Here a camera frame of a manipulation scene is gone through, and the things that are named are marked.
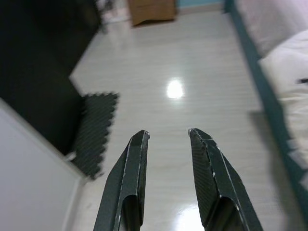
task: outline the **white pillow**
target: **white pillow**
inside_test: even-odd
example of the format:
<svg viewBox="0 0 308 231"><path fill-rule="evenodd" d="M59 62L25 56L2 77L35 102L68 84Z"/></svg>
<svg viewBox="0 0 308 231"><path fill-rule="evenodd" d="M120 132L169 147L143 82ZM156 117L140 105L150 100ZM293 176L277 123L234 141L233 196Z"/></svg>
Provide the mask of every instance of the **white pillow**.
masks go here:
<svg viewBox="0 0 308 231"><path fill-rule="evenodd" d="M283 106L287 128L308 163L308 30L273 49L260 65Z"/></svg>

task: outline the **light blue wall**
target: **light blue wall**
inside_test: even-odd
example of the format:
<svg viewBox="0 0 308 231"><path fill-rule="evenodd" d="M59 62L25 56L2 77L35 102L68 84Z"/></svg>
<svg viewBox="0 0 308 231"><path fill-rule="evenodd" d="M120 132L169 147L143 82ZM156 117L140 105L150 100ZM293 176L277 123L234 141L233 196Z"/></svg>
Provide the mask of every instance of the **light blue wall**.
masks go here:
<svg viewBox="0 0 308 231"><path fill-rule="evenodd" d="M179 0L179 7L204 5L215 2L221 2L221 0Z"/></svg>

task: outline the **black foam mat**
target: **black foam mat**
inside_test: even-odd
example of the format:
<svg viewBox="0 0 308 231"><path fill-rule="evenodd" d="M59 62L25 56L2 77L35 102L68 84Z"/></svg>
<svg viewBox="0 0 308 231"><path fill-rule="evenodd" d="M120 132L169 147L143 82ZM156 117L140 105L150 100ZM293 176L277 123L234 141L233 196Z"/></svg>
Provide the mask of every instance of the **black foam mat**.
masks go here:
<svg viewBox="0 0 308 231"><path fill-rule="evenodd" d="M103 153L106 150L108 128L112 124L118 95L102 93L86 95L82 118L72 152L72 163L86 176L95 179L101 172Z"/></svg>

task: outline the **white tiled floor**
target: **white tiled floor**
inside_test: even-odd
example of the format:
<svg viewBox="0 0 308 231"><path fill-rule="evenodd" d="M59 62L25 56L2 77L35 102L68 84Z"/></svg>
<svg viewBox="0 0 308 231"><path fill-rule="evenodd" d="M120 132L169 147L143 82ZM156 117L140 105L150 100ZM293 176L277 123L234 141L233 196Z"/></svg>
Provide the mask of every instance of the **white tiled floor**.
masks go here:
<svg viewBox="0 0 308 231"><path fill-rule="evenodd" d="M242 177L264 230L305 230L227 16L181 16L173 23L98 34L74 72L84 92L120 93L103 164L86 184L74 224L92 231L104 184L130 137L151 134L143 231L201 231L188 128L214 137ZM170 82L183 97L167 96Z"/></svg>

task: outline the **teal bed frame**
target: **teal bed frame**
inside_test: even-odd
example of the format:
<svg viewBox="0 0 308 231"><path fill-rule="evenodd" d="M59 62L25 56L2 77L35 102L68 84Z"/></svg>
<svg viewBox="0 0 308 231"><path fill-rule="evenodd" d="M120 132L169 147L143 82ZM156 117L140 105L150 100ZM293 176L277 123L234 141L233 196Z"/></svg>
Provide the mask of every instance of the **teal bed frame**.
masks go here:
<svg viewBox="0 0 308 231"><path fill-rule="evenodd" d="M289 145L289 140L291 137L285 126L282 107L279 104L269 82L262 73L262 70L258 64L258 60L261 56L258 54L256 46L250 39L245 29L241 15L234 4L234 0L225 0L224 12L230 14L235 30L237 31L238 39L246 56L247 64L249 66L251 76L255 82L259 97L262 101L272 134L277 142L280 153L282 154L283 162L287 169L291 185L299 202L299 206L302 209L305 222L308 224L308 191L300 183L305 174L308 174L308 171L302 169L289 155L294 150Z"/></svg>

